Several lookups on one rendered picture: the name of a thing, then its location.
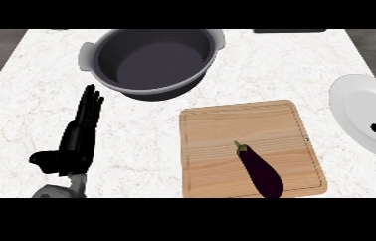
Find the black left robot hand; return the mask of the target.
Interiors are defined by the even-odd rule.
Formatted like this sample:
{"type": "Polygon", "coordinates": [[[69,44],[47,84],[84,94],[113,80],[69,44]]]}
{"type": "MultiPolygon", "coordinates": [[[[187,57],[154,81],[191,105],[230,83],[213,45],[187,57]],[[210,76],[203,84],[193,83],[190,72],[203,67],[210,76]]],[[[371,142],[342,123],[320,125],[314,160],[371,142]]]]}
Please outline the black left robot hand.
{"type": "Polygon", "coordinates": [[[75,119],[67,123],[57,150],[39,151],[29,156],[44,174],[60,176],[84,174],[93,163],[95,128],[104,98],[94,85],[87,85],[76,109],[75,119]]]}

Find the dark grey pot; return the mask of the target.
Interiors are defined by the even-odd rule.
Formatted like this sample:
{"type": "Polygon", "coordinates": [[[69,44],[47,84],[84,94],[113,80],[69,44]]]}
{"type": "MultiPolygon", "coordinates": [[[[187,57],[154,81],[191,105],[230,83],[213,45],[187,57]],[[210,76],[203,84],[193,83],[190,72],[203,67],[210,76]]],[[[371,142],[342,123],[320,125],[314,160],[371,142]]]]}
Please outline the dark grey pot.
{"type": "Polygon", "coordinates": [[[222,47],[219,29],[116,29],[82,44],[78,66],[132,99],[163,101],[200,82],[222,47]]]}

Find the wooden cutting board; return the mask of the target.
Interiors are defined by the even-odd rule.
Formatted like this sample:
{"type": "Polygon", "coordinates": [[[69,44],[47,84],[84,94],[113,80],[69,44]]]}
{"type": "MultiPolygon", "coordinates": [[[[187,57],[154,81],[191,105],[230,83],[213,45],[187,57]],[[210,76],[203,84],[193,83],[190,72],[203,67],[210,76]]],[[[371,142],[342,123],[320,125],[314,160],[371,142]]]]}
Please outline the wooden cutting board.
{"type": "Polygon", "coordinates": [[[182,195],[259,195],[236,155],[247,145],[275,170],[284,197],[325,192],[327,182],[292,101],[187,109],[180,114],[182,195]]]}

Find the purple eggplant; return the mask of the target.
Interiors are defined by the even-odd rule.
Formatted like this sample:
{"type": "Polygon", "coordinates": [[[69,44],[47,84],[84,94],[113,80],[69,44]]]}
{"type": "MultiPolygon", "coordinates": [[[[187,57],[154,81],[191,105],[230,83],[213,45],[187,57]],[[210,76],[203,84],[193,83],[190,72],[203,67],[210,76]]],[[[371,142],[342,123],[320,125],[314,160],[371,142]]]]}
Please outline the purple eggplant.
{"type": "Polygon", "coordinates": [[[236,141],[234,145],[236,155],[259,195],[264,198],[278,198],[283,193],[283,182],[275,170],[246,144],[236,141]]]}

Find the dark flat appliance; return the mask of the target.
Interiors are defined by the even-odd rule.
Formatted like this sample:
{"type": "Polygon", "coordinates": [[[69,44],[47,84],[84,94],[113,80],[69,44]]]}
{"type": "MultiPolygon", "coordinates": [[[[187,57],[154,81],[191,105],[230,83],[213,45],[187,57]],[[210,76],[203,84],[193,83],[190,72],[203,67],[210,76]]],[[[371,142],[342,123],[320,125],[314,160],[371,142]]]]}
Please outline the dark flat appliance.
{"type": "Polygon", "coordinates": [[[253,33],[320,33],[327,29],[252,29],[253,33]]]}

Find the white sink basin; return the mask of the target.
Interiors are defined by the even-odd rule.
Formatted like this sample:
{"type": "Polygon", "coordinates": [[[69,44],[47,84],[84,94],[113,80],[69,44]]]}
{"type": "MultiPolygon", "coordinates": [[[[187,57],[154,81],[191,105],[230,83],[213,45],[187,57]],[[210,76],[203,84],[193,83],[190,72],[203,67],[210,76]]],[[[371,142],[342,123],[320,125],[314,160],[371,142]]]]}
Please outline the white sink basin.
{"type": "Polygon", "coordinates": [[[376,154],[376,78],[361,74],[339,77],[330,86],[328,104],[342,129],[376,154]]]}

